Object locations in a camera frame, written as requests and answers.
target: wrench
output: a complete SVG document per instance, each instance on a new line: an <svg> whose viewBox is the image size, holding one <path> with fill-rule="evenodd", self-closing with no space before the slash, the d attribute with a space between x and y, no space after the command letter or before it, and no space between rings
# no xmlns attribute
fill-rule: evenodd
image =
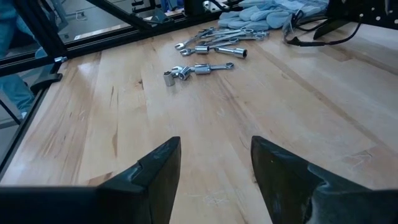
<svg viewBox="0 0 398 224"><path fill-rule="evenodd" d="M189 56L193 53L197 54L208 54L209 53L209 46L202 46L202 45L196 45L194 49L182 49L180 50L180 54L182 56Z"/></svg>
<svg viewBox="0 0 398 224"><path fill-rule="evenodd" d="M191 37L190 39L188 39L188 40L186 40L186 41L184 41L184 42L182 42L182 43L176 44L174 47L175 47L177 50L182 50L182 49L184 49L188 44L191 44L192 42L198 40L198 39L199 39L201 36L203 36L203 35L209 34L209 33L212 32L213 30L214 30L214 27L210 27L209 29L205 29L205 30L199 32L196 36Z"/></svg>
<svg viewBox="0 0 398 224"><path fill-rule="evenodd" d="M226 35L226 34L234 34L237 32L241 32L241 30L227 30L227 31L223 31L223 32L212 32L211 34L206 34L201 36L201 39L205 39L208 37L214 37L214 36L218 36L218 35Z"/></svg>
<svg viewBox="0 0 398 224"><path fill-rule="evenodd" d="M178 77L178 74L181 72L181 70L183 69L183 67L181 67L181 66L176 66L176 67L173 67L172 69L171 69L171 74L172 74L172 76L173 76L173 78L177 78Z"/></svg>
<svg viewBox="0 0 398 224"><path fill-rule="evenodd" d="M218 53L230 54L238 58L246 58L246 56L248 56L248 50L246 49L240 49L240 48L230 49L226 47L216 47L214 50Z"/></svg>
<svg viewBox="0 0 398 224"><path fill-rule="evenodd" d="M205 41L205 45L213 45L215 43L221 42L223 40L228 40L228 39L233 38L233 37L247 36L247 35L251 34L252 31L253 31L252 29L250 29L250 30L247 29L245 31L241 31L241 32L237 32L237 33L234 33L234 34L226 35L224 37L220 37L220 38L217 38L217 39L214 39L214 40Z"/></svg>
<svg viewBox="0 0 398 224"><path fill-rule="evenodd" d="M268 35L269 33L267 31L254 31L253 35L256 35L256 34Z"/></svg>
<svg viewBox="0 0 398 224"><path fill-rule="evenodd" d="M228 62L228 63L225 63L223 65L210 65L210 69L212 69L212 70L220 70L220 69L229 70L229 69L232 69L232 68L234 68L234 63L232 63L232 62Z"/></svg>
<svg viewBox="0 0 398 224"><path fill-rule="evenodd" d="M239 38L233 37L233 38L229 39L227 42L211 45L211 46L209 46L209 49L214 49L216 47L222 47L222 46L227 46L227 45L234 45L234 44L237 44L239 42L239 40L240 40Z"/></svg>
<svg viewBox="0 0 398 224"><path fill-rule="evenodd" d="M183 67L182 70L178 73L178 78L185 81L190 76L192 72L192 68L186 66Z"/></svg>
<svg viewBox="0 0 398 224"><path fill-rule="evenodd" d="M239 40L264 40L265 36L262 34L256 34L254 36L237 37Z"/></svg>
<svg viewBox="0 0 398 224"><path fill-rule="evenodd" d="M209 74L212 70L220 70L220 69L232 69L234 67L234 63L228 62L224 65L210 65L210 64L196 64L193 67L193 72L197 75Z"/></svg>

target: socket wrench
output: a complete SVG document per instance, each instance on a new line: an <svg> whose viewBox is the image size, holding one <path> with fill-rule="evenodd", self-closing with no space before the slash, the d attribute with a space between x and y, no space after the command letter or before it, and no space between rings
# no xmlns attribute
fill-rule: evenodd
<svg viewBox="0 0 398 224"><path fill-rule="evenodd" d="M163 73L163 78L167 86L173 86L175 84L173 73L171 71Z"/></svg>
<svg viewBox="0 0 398 224"><path fill-rule="evenodd" d="M209 50L210 50L209 46L197 45L197 46L195 46L194 49L182 49L182 50L180 50L180 54L182 56L189 56L189 55L191 55L193 53L196 53L196 54L208 54Z"/></svg>
<svg viewBox="0 0 398 224"><path fill-rule="evenodd" d="M185 81L191 75L191 72L192 72L192 69L188 66L185 66L178 73L178 78Z"/></svg>
<svg viewBox="0 0 398 224"><path fill-rule="evenodd" d="M234 44L237 44L238 42L239 42L239 39L237 37L233 37L226 42L211 45L211 46L209 46L209 49L214 49L216 47L222 47L222 46L227 46L227 45L234 45Z"/></svg>
<svg viewBox="0 0 398 224"><path fill-rule="evenodd" d="M172 73L172 75L173 75L173 78L177 78L178 77L178 73L181 72L182 69L183 69L183 67L181 67L181 66L173 67L171 69L171 71L170 71Z"/></svg>
<svg viewBox="0 0 398 224"><path fill-rule="evenodd" d="M196 64L193 67L193 72L197 75L209 74L212 70L221 70L221 69L232 69L234 67L234 63L228 62L223 65L210 65L210 64Z"/></svg>
<svg viewBox="0 0 398 224"><path fill-rule="evenodd" d="M246 49L240 49L240 48L231 49L227 47L216 47L214 48L214 50L218 53L234 55L237 58L246 58L246 56L248 56L248 50Z"/></svg>

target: wood grain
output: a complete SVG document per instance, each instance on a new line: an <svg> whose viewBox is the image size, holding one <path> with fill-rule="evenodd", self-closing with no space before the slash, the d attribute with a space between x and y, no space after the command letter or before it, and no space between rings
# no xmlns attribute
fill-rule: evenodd
<svg viewBox="0 0 398 224"><path fill-rule="evenodd" d="M286 46L275 31L241 43L246 60L174 49L214 25L64 63L1 184L98 185L181 136L171 223L271 223L250 160L260 135L366 187L398 187L397 31L362 26L351 41L319 48ZM176 65L225 62L234 70L171 87L162 78Z"/></svg>

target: wrench set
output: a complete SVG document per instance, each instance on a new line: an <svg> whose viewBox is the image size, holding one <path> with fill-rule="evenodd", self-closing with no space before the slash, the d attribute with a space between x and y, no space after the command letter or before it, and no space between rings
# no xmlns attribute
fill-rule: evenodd
<svg viewBox="0 0 398 224"><path fill-rule="evenodd" d="M238 44L240 40L264 40L268 37L269 33L266 31L253 31L248 28L241 29L215 29L210 27L200 31L196 36L190 39L176 44L174 47L180 51L182 56L189 56L191 54L208 54L211 49L215 52L221 54L228 54L235 56L237 58L246 58L248 51L241 48L228 48L225 46ZM195 48L187 48L190 44L200 40ZM176 66L170 71L163 74L164 81L167 86L172 86L175 84L174 78L179 78L181 80L186 80L190 74L193 72L197 75L204 75L211 73L212 70L220 69L233 69L234 63L228 62L222 65L210 65L210 64L196 64L193 67L189 66Z"/></svg>
<svg viewBox="0 0 398 224"><path fill-rule="evenodd" d="M234 63L228 62L222 65L210 65L210 64L196 64L193 67L185 66L176 66L170 71L167 71L163 74L164 82L167 86L172 86L175 84L174 78L179 78L185 81L191 73L195 73L197 75L205 75L210 74L213 70L221 70L221 69L233 69Z"/></svg>

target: black cable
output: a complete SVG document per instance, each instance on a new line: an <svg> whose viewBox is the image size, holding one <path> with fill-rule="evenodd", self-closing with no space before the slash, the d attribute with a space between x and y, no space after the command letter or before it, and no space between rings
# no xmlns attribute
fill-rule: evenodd
<svg viewBox="0 0 398 224"><path fill-rule="evenodd" d="M312 27L312 28L309 28L309 29L301 27L301 26L303 26L305 24L309 24L311 22L316 22L316 21L319 21L319 20L322 20L322 19L327 19L327 17L322 16L320 18L316 18L316 19L312 19L312 20L309 20L309 21L305 21L305 22L300 23L299 25L297 25L296 28L301 30L301 31L311 32L311 31L314 31L314 30L318 29L321 26L324 26L324 25L330 23L330 21L326 20L326 21L323 21L320 24L316 25L315 27Z"/></svg>
<svg viewBox="0 0 398 224"><path fill-rule="evenodd" d="M292 20L291 20L292 27L296 28L296 25L297 25L298 21L303 17L303 15L304 15L304 13L302 11L299 11L296 15L294 15L292 17ZM361 26L361 24L362 24L362 17L359 18L358 25L356 26L354 32L350 36L348 36L347 38L344 38L344 39L341 39L341 40L336 40L336 41L331 41L331 42L319 42L319 41L316 41L316 42L304 42L304 41L301 41L297 37L294 37L292 40L287 40L286 39L287 34L285 34L284 35L284 41L287 44L296 45L296 46L300 46L300 47L320 47L320 46L325 46L325 45L342 44L344 42L349 41L350 39L352 39L355 36L355 34L359 30L359 27Z"/></svg>

